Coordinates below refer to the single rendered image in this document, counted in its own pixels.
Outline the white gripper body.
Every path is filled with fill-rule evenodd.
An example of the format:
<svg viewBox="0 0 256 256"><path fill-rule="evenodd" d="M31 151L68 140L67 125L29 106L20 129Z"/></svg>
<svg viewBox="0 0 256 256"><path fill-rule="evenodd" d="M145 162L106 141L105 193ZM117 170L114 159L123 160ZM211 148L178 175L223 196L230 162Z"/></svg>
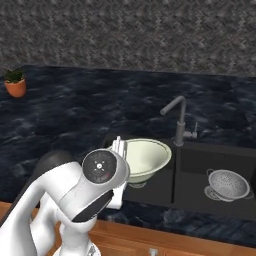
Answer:
<svg viewBox="0 0 256 256"><path fill-rule="evenodd" d="M122 185L120 185L119 187L117 187L113 190L114 195L113 195L111 201L109 202L109 204L107 205L108 209L119 210L122 207L123 193L126 189L126 186L127 186L127 183L124 182Z"/></svg>

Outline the pale green bowl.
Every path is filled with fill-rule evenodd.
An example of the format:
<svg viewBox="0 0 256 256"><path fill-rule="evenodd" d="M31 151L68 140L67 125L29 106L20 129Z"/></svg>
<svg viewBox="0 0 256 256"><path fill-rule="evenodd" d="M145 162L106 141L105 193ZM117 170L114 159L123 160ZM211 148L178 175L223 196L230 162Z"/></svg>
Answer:
<svg viewBox="0 0 256 256"><path fill-rule="evenodd" d="M168 145L154 139L128 139L126 161L130 167L128 184L144 186L157 171L164 168L172 158Z"/></svg>

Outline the black double basin sink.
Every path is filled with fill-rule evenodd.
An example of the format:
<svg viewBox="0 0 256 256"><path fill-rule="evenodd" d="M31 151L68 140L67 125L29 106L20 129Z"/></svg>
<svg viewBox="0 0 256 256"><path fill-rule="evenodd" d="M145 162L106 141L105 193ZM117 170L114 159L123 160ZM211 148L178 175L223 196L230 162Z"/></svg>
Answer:
<svg viewBox="0 0 256 256"><path fill-rule="evenodd" d="M161 141L174 152L172 160L144 187L127 187L126 201L256 221L256 198L223 202L204 193L209 169L231 170L251 180L256 175L256 149L195 142L178 148L170 139Z"/></svg>

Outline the grey sink tap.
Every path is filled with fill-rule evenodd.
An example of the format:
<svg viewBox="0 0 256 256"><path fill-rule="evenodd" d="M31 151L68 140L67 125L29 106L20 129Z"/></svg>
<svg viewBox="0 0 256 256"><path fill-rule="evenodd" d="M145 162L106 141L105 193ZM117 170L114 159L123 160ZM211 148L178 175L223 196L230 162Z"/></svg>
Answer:
<svg viewBox="0 0 256 256"><path fill-rule="evenodd" d="M197 138L197 127L198 124L195 124L195 129L193 132L186 131L186 123L185 123L185 114L186 114L186 98L182 95L176 97L174 100L172 100L169 104L167 104L165 107L163 107L160 110L161 115L166 115L170 110L172 110L176 105L180 104L180 115L179 120L176 124L176 134L174 138L174 144L177 147L181 147L184 144L185 138Z"/></svg>

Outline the silver metal colander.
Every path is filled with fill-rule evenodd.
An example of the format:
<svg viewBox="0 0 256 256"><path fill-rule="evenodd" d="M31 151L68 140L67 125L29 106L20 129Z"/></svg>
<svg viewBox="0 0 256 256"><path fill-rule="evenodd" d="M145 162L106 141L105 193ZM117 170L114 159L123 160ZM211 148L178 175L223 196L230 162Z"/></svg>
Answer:
<svg viewBox="0 0 256 256"><path fill-rule="evenodd" d="M234 171L208 169L206 174L213 195L221 201L233 202L239 199L249 200L254 197L249 182Z"/></svg>

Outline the potted plant in orange pot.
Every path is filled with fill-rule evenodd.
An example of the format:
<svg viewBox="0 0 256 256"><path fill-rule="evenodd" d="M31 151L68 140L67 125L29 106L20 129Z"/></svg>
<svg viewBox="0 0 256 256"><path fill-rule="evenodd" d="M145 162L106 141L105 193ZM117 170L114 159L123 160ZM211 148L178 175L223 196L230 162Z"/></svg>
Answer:
<svg viewBox="0 0 256 256"><path fill-rule="evenodd" d="M22 69L8 70L4 75L4 85L11 96L23 97L26 94L26 79Z"/></svg>

